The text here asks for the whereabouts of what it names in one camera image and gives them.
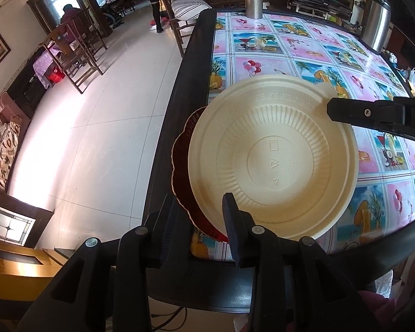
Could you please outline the floral sofa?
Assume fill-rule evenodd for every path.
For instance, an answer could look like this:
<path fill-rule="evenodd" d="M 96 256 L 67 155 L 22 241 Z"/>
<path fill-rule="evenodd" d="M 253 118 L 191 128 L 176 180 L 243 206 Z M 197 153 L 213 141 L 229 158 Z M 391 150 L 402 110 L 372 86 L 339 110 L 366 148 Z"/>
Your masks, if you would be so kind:
<path fill-rule="evenodd" d="M 0 190 L 5 192 L 30 118 L 6 93 L 0 95 Z"/>

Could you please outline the colourful fruit pattern tablecloth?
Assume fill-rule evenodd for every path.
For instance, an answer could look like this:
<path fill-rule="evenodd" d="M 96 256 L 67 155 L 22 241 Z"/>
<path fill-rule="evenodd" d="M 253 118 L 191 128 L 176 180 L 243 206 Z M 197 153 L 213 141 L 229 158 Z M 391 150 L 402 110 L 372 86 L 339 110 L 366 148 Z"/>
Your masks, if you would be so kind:
<path fill-rule="evenodd" d="M 384 58 L 340 28 L 279 14 L 253 20 L 219 12 L 206 107 L 236 82 L 264 75 L 328 82 L 343 99 L 406 96 Z M 358 149 L 357 183 L 341 218 L 317 238 L 329 253 L 370 243 L 415 220 L 415 141 L 351 128 Z"/>

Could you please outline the red scalloped glass plate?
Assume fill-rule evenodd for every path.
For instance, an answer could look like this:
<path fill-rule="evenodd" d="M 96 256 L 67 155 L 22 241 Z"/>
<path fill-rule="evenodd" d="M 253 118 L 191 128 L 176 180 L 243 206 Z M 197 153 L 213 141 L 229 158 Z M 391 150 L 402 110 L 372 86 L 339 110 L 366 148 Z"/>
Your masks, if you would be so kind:
<path fill-rule="evenodd" d="M 206 107 L 201 107 L 188 117 L 182 132 L 175 139 L 172 146 L 172 191 L 178 203 L 187 212 L 193 225 L 203 234 L 215 241 L 228 243 L 228 238 L 216 229 L 206 218 L 196 202 L 190 185 L 188 157 L 190 140 L 196 124 Z"/>

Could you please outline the striped cushion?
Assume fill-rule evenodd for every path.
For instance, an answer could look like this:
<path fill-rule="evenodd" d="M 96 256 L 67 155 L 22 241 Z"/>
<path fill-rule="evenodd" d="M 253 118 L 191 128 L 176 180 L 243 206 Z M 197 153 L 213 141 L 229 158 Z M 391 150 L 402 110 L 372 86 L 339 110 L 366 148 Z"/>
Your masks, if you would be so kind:
<path fill-rule="evenodd" d="M 180 21 L 197 20 L 201 12 L 211 9 L 204 0 L 171 0 L 175 18 Z"/>

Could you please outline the wooden chair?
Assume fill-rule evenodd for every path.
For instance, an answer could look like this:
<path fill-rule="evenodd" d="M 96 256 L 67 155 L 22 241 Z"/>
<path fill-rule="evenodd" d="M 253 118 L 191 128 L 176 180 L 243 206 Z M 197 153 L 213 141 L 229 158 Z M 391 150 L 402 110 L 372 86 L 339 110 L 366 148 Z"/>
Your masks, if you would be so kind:
<path fill-rule="evenodd" d="M 88 79 L 95 73 L 103 74 L 97 64 L 97 53 L 108 47 L 87 10 L 68 10 L 65 14 L 66 20 L 48 33 L 40 46 L 58 71 L 83 93 Z"/>

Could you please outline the steel kettle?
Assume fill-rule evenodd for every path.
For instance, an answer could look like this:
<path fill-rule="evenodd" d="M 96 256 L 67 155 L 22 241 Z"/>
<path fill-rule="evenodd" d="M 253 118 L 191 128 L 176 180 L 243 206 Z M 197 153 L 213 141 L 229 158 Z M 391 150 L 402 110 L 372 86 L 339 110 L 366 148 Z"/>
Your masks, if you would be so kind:
<path fill-rule="evenodd" d="M 387 37 L 390 20 L 391 4 L 389 0 L 370 0 L 361 23 L 361 42 L 379 54 Z"/>

